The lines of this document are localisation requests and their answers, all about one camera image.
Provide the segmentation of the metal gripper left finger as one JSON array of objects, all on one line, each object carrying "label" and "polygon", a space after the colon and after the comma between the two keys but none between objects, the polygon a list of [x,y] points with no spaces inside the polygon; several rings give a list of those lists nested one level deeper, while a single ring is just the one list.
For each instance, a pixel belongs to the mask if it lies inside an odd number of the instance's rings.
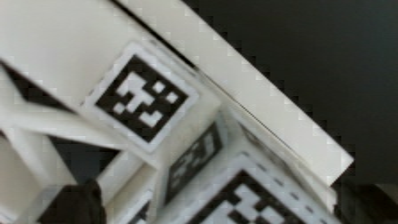
[{"label": "metal gripper left finger", "polygon": [[94,180],[65,185],[37,219],[39,224],[106,224],[101,188]]}]

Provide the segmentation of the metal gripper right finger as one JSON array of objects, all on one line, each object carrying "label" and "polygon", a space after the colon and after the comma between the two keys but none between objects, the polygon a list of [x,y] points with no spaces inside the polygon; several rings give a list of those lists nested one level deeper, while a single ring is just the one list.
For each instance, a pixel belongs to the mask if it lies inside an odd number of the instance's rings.
[{"label": "metal gripper right finger", "polygon": [[398,185],[341,183],[335,216],[342,224],[398,224]]}]

